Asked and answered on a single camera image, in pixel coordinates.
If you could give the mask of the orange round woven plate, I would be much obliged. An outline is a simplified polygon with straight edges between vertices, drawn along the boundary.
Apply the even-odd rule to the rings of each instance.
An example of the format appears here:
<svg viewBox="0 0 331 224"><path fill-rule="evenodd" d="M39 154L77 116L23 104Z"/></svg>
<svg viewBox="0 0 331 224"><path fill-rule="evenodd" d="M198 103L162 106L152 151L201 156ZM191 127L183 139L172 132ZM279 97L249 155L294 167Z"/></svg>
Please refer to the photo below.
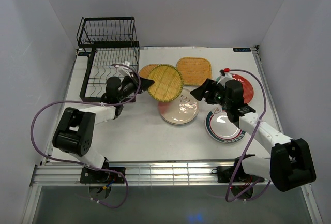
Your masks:
<svg viewBox="0 0 331 224"><path fill-rule="evenodd" d="M139 71L139 76L143 79L149 79L149 75L151 73L151 71L156 68L157 66L159 66L158 64L148 64L146 66L144 66L143 68L140 69Z"/></svg>

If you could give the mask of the green-rimmed round bamboo plate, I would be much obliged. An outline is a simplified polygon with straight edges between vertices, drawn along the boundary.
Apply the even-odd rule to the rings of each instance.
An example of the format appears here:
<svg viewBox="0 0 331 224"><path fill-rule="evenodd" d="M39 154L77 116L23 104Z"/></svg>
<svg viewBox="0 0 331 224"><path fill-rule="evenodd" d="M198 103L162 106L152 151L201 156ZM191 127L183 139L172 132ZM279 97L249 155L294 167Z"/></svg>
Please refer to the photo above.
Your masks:
<svg viewBox="0 0 331 224"><path fill-rule="evenodd" d="M184 79L178 69L169 64L161 64L151 70L149 80L154 84L148 93L157 101L170 102L177 98L183 90Z"/></svg>

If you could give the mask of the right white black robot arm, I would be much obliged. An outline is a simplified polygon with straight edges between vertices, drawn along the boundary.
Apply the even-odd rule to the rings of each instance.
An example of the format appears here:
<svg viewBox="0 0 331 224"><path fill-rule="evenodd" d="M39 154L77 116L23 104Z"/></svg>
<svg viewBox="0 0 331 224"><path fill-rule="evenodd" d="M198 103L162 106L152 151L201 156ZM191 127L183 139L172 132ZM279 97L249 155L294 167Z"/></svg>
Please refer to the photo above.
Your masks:
<svg viewBox="0 0 331 224"><path fill-rule="evenodd" d="M290 138L263 121L261 115L244 102L244 89L239 81L229 80L222 85L206 79L190 93L198 101L222 106L228 120L250 134L270 155L261 158L244 151L235 160L232 180L246 181L253 175L272 181L282 192L316 180L309 144L302 138Z"/></svg>

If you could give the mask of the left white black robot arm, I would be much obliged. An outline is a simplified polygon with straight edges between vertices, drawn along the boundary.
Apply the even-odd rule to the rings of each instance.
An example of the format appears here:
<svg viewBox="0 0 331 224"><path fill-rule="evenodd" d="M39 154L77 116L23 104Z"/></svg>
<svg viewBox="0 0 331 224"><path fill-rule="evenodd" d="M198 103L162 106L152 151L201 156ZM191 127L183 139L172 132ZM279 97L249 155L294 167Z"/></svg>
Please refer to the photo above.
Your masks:
<svg viewBox="0 0 331 224"><path fill-rule="evenodd" d="M100 106L84 109L68 107L64 110L53 136L53 146L93 167L92 177L98 182L105 182L110 170L106 167L107 158L92 148L94 127L118 118L123 110L122 103L131 94L144 92L154 83L136 75L125 76L122 80L119 77L108 78Z"/></svg>

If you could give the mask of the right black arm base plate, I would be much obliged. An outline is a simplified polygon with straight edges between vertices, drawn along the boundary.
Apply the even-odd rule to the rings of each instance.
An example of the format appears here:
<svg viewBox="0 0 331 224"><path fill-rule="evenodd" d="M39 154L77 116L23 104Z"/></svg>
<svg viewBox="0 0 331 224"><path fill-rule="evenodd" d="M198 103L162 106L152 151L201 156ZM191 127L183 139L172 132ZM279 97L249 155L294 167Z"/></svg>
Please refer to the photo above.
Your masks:
<svg viewBox="0 0 331 224"><path fill-rule="evenodd" d="M234 172L235 166L218 166L212 169L211 174L217 176L217 182L229 183ZM254 183L255 181L264 182L265 179L255 175L246 174L242 166L235 174L233 182L235 183Z"/></svg>

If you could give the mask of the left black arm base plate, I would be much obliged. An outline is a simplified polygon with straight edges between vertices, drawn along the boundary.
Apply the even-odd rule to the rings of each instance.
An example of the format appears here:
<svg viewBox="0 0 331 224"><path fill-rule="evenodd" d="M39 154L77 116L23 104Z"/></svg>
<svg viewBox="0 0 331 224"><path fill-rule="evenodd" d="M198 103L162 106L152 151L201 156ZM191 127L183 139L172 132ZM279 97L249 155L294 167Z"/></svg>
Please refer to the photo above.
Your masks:
<svg viewBox="0 0 331 224"><path fill-rule="evenodd" d="M84 167L82 168L79 182L82 184L107 184L110 182L122 184L125 181L117 173L92 170Z"/></svg>

